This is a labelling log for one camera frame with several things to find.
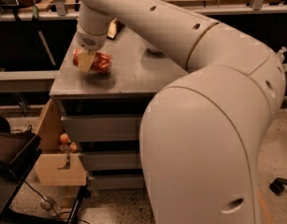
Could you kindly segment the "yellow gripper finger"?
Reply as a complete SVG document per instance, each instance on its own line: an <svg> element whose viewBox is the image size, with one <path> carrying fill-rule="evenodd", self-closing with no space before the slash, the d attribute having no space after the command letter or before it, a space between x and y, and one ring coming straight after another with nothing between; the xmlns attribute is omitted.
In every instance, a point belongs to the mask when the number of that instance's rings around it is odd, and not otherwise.
<svg viewBox="0 0 287 224"><path fill-rule="evenodd" d="M95 53L81 51L79 53L78 68L82 72L88 72L94 62Z"/></svg>

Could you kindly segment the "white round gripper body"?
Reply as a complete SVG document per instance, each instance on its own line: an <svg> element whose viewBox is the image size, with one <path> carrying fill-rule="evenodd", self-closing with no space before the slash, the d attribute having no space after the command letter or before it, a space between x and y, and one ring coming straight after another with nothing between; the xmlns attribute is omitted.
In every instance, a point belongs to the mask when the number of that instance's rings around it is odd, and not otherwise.
<svg viewBox="0 0 287 224"><path fill-rule="evenodd" d="M92 35L77 25L76 40L82 48L98 51L105 46L107 37L107 34Z"/></svg>

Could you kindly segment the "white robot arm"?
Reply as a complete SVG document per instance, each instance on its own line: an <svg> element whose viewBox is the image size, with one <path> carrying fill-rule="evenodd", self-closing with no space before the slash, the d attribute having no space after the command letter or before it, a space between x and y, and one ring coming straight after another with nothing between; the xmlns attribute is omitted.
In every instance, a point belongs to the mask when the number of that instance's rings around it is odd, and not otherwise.
<svg viewBox="0 0 287 224"><path fill-rule="evenodd" d="M156 224L261 224L257 157L280 110L280 56L222 22L161 0L80 0L79 29L115 18L178 64L140 127Z"/></svg>

